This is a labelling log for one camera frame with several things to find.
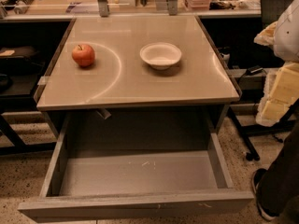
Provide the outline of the yellow foam padded robot base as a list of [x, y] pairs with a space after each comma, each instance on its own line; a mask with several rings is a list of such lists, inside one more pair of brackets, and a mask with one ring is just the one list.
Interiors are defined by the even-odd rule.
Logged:
[[258, 105], [256, 122], [265, 127], [278, 123], [299, 99], [299, 63], [285, 62], [266, 75], [263, 98]]

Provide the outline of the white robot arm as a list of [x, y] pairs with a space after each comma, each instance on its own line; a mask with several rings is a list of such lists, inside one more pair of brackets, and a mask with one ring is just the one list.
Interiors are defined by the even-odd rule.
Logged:
[[271, 47], [285, 62], [299, 62], [299, 0], [293, 0], [277, 21], [258, 33], [254, 42]]

